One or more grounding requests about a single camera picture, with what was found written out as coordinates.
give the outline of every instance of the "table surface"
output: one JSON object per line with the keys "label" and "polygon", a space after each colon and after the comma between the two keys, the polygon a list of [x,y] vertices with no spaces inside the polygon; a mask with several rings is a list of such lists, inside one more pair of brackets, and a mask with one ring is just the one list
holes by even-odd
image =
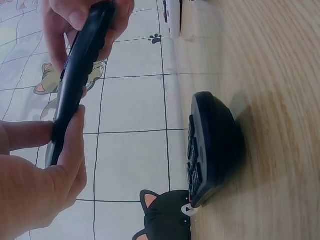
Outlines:
{"label": "table surface", "polygon": [[192,218],[192,239],[320,239],[320,2],[185,0],[181,34],[185,127],[192,95],[210,91],[247,151]]}

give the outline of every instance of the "black cartoon cat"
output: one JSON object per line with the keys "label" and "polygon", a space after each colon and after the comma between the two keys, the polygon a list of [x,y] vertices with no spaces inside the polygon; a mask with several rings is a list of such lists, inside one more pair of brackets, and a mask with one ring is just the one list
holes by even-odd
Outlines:
{"label": "black cartoon cat", "polygon": [[158,195],[142,190],[140,201],[145,213],[144,230],[132,240],[191,240],[191,216],[195,209],[189,203],[188,191]]}

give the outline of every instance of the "hand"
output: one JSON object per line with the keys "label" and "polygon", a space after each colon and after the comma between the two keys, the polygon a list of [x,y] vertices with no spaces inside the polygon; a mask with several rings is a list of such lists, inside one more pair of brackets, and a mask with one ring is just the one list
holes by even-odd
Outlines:
{"label": "hand", "polygon": [[[55,70],[63,71],[68,58],[64,33],[73,44],[77,32],[80,31],[89,14],[90,7],[101,0],[43,0],[43,32]],[[100,51],[98,61],[105,60],[111,53],[117,38],[127,29],[129,18],[135,8],[135,0],[115,0],[118,12],[111,29],[105,37],[105,44]]]}
{"label": "hand", "polygon": [[0,121],[0,239],[47,227],[76,202],[87,184],[84,117],[80,106],[67,128],[57,165],[47,169],[9,154],[49,143],[53,123]]}

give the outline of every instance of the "paw print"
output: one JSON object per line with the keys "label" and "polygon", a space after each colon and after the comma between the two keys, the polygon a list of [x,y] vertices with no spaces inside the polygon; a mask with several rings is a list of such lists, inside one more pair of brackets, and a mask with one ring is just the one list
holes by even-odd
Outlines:
{"label": "paw print", "polygon": [[161,36],[159,36],[158,34],[155,34],[154,36],[151,35],[150,38],[148,38],[148,41],[151,41],[152,44],[156,44],[156,43],[162,42]]}

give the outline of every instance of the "white tile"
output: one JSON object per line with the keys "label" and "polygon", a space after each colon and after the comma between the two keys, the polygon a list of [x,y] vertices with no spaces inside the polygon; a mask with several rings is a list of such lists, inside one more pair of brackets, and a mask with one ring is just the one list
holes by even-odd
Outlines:
{"label": "white tile", "polygon": [[37,154],[38,154],[38,147],[20,149],[20,150],[12,151],[10,153],[11,156],[18,156],[20,158],[26,159],[34,165],[36,165]]}
{"label": "white tile", "polygon": [[31,11],[40,12],[41,0],[18,0],[17,8],[23,10],[24,13]]}
{"label": "white tile", "polygon": [[42,37],[43,33],[38,32],[18,39],[16,41],[16,45],[13,51],[8,55],[5,61],[7,62],[18,58],[30,56],[33,53],[33,51],[37,48]]}
{"label": "white tile", "polygon": [[[67,37],[64,38],[65,40],[65,46],[67,47],[69,45],[68,39]],[[46,43],[46,39],[45,37],[42,38],[39,46],[36,48],[36,50],[34,51],[34,55],[35,54],[44,54],[48,52],[48,48],[47,48],[47,43]]]}
{"label": "white tile", "polygon": [[139,201],[142,189],[169,190],[165,131],[100,134],[95,199]]}
{"label": "white tile", "polygon": [[0,66],[0,90],[16,88],[27,61],[28,58],[24,57]]}
{"label": "white tile", "polygon": [[96,81],[93,88],[88,91],[85,98],[81,100],[81,104],[85,106],[85,123],[84,133],[97,133],[99,128],[100,102],[102,94],[102,86],[104,81]]}
{"label": "white tile", "polygon": [[25,234],[19,236],[16,240],[30,240],[30,233],[26,232]]}
{"label": "white tile", "polygon": [[13,0],[11,2],[4,0],[4,2],[5,3],[2,3],[0,6],[0,20],[2,22],[8,21],[14,17],[17,18],[19,15],[23,14],[23,11],[17,10],[17,0]]}
{"label": "white tile", "polygon": [[164,74],[177,74],[174,42],[171,37],[162,37],[162,55]]}
{"label": "white tile", "polygon": [[0,46],[17,39],[17,26],[22,18],[17,16],[0,24]]}
{"label": "white tile", "polygon": [[49,95],[36,95],[33,88],[16,89],[4,118],[8,122],[39,121]]}
{"label": "white tile", "polygon": [[180,87],[177,75],[165,75],[165,101],[168,129],[183,129]]}
{"label": "white tile", "polygon": [[51,94],[50,101],[48,101],[45,108],[40,115],[41,121],[53,121],[57,107],[57,94]]}
{"label": "white tile", "polygon": [[157,2],[154,0],[135,0],[133,13],[157,9]]}
{"label": "white tile", "polygon": [[7,62],[7,58],[15,46],[16,46],[16,42],[14,41],[0,46],[0,64]]}
{"label": "white tile", "polygon": [[61,212],[49,227],[31,231],[31,239],[93,240],[94,203],[77,201]]}
{"label": "white tile", "polygon": [[164,1],[163,0],[156,0],[158,9],[163,9],[164,8]]}
{"label": "white tile", "polygon": [[18,88],[35,87],[41,83],[42,66],[45,63],[50,63],[50,57],[47,53],[31,56],[25,65]]}
{"label": "white tile", "polygon": [[106,78],[161,75],[160,44],[147,39],[116,42],[107,64]]}
{"label": "white tile", "polygon": [[166,129],[162,76],[106,79],[100,132]]}
{"label": "white tile", "polygon": [[96,202],[96,239],[132,240],[136,233],[145,228],[144,219],[145,214],[139,202]]}
{"label": "white tile", "polygon": [[30,11],[23,15],[22,20],[18,24],[17,38],[22,38],[30,34],[42,31],[41,14],[36,11]]}
{"label": "white tile", "polygon": [[0,120],[5,116],[14,90],[5,90],[0,92]]}
{"label": "white tile", "polygon": [[159,33],[158,10],[138,11],[131,15],[129,25],[117,41],[148,38]]}
{"label": "white tile", "polygon": [[188,190],[185,131],[168,131],[171,190]]}
{"label": "white tile", "polygon": [[94,175],[97,156],[98,134],[84,135],[85,166],[87,184],[78,199],[94,200]]}

